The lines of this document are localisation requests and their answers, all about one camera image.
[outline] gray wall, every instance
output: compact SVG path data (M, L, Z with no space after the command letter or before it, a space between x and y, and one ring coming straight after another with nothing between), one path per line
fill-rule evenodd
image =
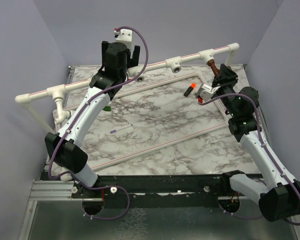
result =
M247 66L274 151L300 180L300 0L285 0Z
M15 96L64 83L67 63L31 0L0 0L0 240L18 238L45 132ZM36 104L52 122L51 99Z
M282 2L33 1L60 51L71 65L100 64L101 42L113 42L113 29L126 25L136 28L144 35L150 51L150 63L238 42L240 52L236 61L246 64Z

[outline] white marker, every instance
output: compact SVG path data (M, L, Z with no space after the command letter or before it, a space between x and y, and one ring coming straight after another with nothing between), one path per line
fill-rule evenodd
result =
M132 126L133 126L133 124L128 124L127 126L123 126L123 127L118 128L118 129L114 129L114 130L110 131L110 133L111 133L111 134L114 134L114 133L116 133L116 132L119 132L119 131L121 131L121 130L123 130L123 129L130 128L130 127L132 127Z

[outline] marble tabletop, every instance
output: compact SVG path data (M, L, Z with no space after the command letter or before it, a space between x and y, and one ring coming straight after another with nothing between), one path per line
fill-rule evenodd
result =
M91 78L98 69L99 66L78 66L72 82ZM235 86L238 92L249 83L242 65L233 65L232 69L238 75ZM184 66L179 73L172 73L166 68L147 72L143 82L125 85L119 93L197 70L202 71L211 84L213 73L208 66ZM188 97L184 97L191 83L196 83L196 88ZM85 136L81 148L88 154L89 165L100 165L223 124L225 121L213 103L198 105L195 92L200 84L198 77L192 77L114 99L110 103L111 111L102 111ZM83 88L70 92L66 106L80 104L86 90ZM133 126L110 133L129 124ZM247 174L260 173L251 156L225 126L101 169L98 174L221 174L232 170ZM54 166L52 173L55 175L59 172L60 168Z

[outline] brown object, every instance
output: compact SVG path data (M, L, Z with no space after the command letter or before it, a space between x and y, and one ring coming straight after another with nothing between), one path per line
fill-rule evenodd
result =
M216 77L218 77L219 73L220 73L220 70L216 67L215 61L213 59L211 59L206 64L211 68L211 70L214 73L214 75Z

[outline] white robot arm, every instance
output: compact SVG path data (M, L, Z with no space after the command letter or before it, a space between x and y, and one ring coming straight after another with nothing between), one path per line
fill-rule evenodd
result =
M45 137L50 158L89 187L96 183L98 175L89 167L88 156L80 147L94 120L121 89L115 86L127 82L128 68L139 63L139 46L134 47L131 57L132 31L115 29L114 34L115 42L102 42L102 67L92 77L78 109L56 134L49 132Z
M212 86L200 86L196 93L199 104L221 99L226 113L231 115L228 121L230 132L251 155L266 184L261 185L235 170L222 174L221 187L225 192L236 191L254 201L270 222L300 214L300 181L285 168L265 140L259 126L258 91L244 87L236 93L233 87L238 81L237 74L224 64L220 70L214 63L210 67L215 77Z

